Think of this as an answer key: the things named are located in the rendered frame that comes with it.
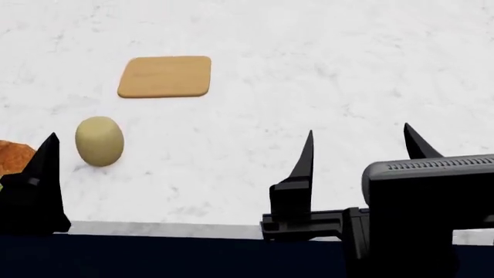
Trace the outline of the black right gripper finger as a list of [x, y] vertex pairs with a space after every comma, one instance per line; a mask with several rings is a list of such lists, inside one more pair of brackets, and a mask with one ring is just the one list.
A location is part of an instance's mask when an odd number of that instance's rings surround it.
[[410, 124], [404, 124], [404, 140], [410, 159], [432, 159], [442, 158], [437, 152]]
[[311, 211], [313, 187], [313, 132], [289, 177], [269, 187], [272, 215], [302, 215]]

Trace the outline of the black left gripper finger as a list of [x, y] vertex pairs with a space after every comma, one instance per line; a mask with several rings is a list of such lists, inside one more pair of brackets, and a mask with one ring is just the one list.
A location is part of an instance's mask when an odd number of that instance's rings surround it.
[[59, 138], [50, 134], [21, 173], [0, 178], [0, 233], [66, 233]]

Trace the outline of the brown crusty bread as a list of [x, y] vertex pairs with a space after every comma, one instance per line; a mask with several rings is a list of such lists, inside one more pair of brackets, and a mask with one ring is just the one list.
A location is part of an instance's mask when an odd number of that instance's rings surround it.
[[35, 152], [26, 144], [0, 141], [0, 176], [21, 173]]

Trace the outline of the pale yellow rounded cheese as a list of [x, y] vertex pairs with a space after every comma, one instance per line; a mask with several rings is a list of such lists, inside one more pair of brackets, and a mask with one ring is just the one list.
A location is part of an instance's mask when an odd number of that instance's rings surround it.
[[76, 149], [89, 165], [105, 167], [120, 159], [124, 151], [124, 136], [110, 117], [89, 117], [75, 133]]

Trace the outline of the tan wooden cutting board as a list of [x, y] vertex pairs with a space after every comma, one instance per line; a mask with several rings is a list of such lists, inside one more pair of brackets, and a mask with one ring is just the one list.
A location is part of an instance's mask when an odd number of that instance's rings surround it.
[[137, 57], [126, 65], [117, 95], [127, 99], [201, 97], [210, 87], [207, 56]]

